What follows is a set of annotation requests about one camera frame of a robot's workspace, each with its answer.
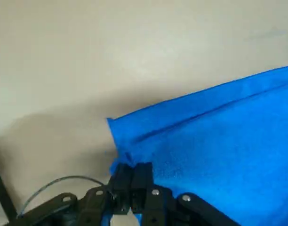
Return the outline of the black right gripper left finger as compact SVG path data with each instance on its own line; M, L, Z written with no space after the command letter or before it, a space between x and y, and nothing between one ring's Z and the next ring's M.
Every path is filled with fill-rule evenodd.
M89 189L77 198L62 193L19 214L9 226L102 226L110 225L113 214L127 214L130 207L132 168L119 164L109 183Z

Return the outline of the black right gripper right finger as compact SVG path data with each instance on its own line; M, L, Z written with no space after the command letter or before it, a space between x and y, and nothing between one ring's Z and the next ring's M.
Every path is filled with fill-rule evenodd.
M141 226L238 226L239 224L193 193L173 196L153 180L151 163L133 168L131 209Z

